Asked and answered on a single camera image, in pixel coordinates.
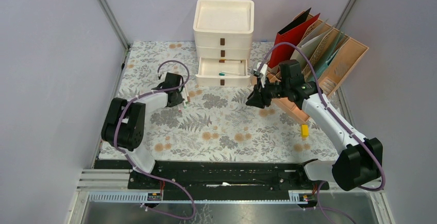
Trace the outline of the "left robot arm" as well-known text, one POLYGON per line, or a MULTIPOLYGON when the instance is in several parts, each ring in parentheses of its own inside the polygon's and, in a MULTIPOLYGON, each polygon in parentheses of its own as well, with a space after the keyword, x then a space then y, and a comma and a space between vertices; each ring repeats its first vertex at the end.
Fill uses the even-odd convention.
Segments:
POLYGON ((147 188, 159 184, 160 175, 154 171, 155 159, 145 148, 144 129, 146 117, 161 108, 177 106, 185 101, 182 96, 183 77, 165 73, 164 81, 152 89, 152 94, 134 99, 131 105, 123 98, 112 99, 101 137, 127 157, 133 169, 139 173, 140 182, 147 188))

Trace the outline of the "floral table mat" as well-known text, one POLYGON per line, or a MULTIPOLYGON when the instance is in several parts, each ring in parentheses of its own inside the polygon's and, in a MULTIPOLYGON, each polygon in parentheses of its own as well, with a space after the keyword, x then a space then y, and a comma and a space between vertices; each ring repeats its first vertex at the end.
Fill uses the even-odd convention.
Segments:
POLYGON ((337 151, 315 121, 309 136, 276 105, 246 106, 251 88, 201 87, 193 42, 134 42, 118 97, 132 99, 159 84, 157 72, 189 75, 190 102, 146 116, 144 157, 173 161, 299 163, 335 160, 337 151))

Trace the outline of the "brown capped white marker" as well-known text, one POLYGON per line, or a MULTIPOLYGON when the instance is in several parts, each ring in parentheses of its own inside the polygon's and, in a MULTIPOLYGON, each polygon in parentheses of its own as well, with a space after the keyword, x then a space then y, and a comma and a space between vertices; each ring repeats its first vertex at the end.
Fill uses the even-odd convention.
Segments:
POLYGON ((225 60, 225 59, 221 59, 221 60, 219 60, 219 63, 237 63, 237 64, 240 64, 240 63, 243 63, 243 61, 242 60, 225 60))

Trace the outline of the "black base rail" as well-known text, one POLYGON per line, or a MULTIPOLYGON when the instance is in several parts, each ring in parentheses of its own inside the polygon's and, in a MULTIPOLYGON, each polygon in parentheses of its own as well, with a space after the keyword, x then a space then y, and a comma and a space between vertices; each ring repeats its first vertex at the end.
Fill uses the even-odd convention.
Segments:
POLYGON ((129 170, 128 189, 148 190, 147 201, 283 201, 291 191, 314 195, 301 163, 156 161, 153 178, 126 160, 96 160, 95 169, 129 170))

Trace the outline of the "yellow eraser block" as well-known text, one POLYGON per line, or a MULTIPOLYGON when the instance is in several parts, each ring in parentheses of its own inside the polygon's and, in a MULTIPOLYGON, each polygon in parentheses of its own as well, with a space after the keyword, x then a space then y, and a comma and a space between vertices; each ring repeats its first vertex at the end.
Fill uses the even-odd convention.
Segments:
POLYGON ((301 138, 305 140, 309 136, 309 127, 306 124, 302 124, 300 127, 301 138))

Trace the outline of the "white three-drawer organizer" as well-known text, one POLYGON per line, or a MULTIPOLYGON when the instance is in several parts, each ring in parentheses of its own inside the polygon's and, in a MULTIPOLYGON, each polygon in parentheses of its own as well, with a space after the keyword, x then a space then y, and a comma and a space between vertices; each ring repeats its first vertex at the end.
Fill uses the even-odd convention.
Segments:
POLYGON ((199 60, 198 85, 237 88, 249 85, 247 68, 253 42, 254 7, 251 0, 197 1, 193 31, 199 60), (219 63, 221 59, 243 63, 219 63), (246 76, 220 76, 221 71, 246 76))

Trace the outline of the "beige folder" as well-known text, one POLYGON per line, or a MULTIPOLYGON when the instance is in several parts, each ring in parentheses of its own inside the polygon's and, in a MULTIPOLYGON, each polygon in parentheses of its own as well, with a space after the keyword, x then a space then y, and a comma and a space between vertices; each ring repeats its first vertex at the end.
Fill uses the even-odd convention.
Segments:
POLYGON ((318 45, 321 43, 325 35, 330 32, 333 27, 324 22, 313 23, 305 32, 304 37, 298 43, 297 48, 310 59, 318 45))

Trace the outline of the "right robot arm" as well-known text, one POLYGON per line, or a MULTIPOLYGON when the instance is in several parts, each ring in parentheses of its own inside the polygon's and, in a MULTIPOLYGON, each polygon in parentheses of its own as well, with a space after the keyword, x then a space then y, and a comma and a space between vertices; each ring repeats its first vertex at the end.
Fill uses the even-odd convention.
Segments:
POLYGON ((246 105, 263 109, 270 106, 272 99, 286 98, 320 126, 339 155, 335 161, 305 162, 303 170, 295 176, 296 184, 308 189, 316 181, 336 182, 341 189, 350 191, 357 187, 365 189, 364 184, 380 179, 375 190, 382 189, 385 185, 382 143, 377 138, 368 139, 342 117, 314 81, 305 81, 296 60, 284 61, 279 66, 280 79, 271 82, 266 63, 254 64, 251 74, 256 84, 246 105))

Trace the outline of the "teal folder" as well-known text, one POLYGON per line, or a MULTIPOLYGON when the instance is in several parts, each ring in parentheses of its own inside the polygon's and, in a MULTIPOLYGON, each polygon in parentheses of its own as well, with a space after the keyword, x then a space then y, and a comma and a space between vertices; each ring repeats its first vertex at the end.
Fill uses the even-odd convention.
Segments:
POLYGON ((315 72, 317 78, 323 74, 323 72, 327 69, 327 67, 331 64, 334 56, 338 52, 338 49, 342 45, 345 40, 345 33, 340 32, 334 39, 334 41, 329 45, 327 50, 323 53, 322 57, 319 59, 315 66, 315 72))

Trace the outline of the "green capped marker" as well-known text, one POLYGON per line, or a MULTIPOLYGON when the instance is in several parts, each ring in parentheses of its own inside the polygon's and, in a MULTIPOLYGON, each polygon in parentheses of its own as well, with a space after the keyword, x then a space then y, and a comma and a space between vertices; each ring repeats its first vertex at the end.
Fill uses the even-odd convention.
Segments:
POLYGON ((186 109, 188 107, 188 104, 190 103, 190 97, 187 91, 184 91, 184 108, 186 109))

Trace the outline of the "red folder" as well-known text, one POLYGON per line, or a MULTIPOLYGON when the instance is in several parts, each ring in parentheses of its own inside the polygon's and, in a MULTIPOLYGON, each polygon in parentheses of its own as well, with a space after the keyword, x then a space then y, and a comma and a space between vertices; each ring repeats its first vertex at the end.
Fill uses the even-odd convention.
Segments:
MULTIPOLYGON (((320 13, 315 16, 310 15, 311 8, 302 12, 298 15, 291 23, 287 24, 283 29, 281 29, 275 39, 275 44, 282 42, 288 42, 295 46, 302 40, 307 29, 315 23, 320 13)), ((272 70, 276 69, 280 62, 289 60, 294 52, 295 48, 288 45, 280 45, 274 49, 271 53, 270 61, 268 62, 268 67, 272 70)))

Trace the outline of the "orange plastic file rack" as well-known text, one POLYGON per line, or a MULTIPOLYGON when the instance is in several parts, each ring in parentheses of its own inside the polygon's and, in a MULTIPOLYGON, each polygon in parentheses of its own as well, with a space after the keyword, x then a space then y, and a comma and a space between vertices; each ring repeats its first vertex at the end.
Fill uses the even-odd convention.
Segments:
MULTIPOLYGON (((322 39, 321 43, 316 48, 315 52, 309 59, 311 65, 314 67, 322 57, 323 53, 327 50, 329 45, 334 41, 335 37, 342 31, 332 26, 333 29, 328 32, 322 39)), ((352 72, 352 70, 358 65, 358 62, 363 58, 365 53, 368 51, 368 46, 362 44, 361 42, 353 39, 352 37, 346 35, 344 42, 338 49, 338 52, 334 56, 331 64, 323 72, 323 74, 318 79, 319 85, 327 97, 331 97, 340 85, 345 81, 347 76, 352 72)), ((311 74, 309 66, 304 62, 302 56, 298 55, 298 51, 294 50, 290 59, 296 59, 300 61, 302 73, 305 79, 314 80, 311 74)), ((279 80, 281 77, 279 66, 276 69, 268 69, 268 78, 270 82, 279 80)), ((298 123, 305 124, 310 116, 304 111, 300 110, 296 104, 288 101, 287 98, 274 99, 272 102, 286 112, 289 116, 294 118, 298 123)))

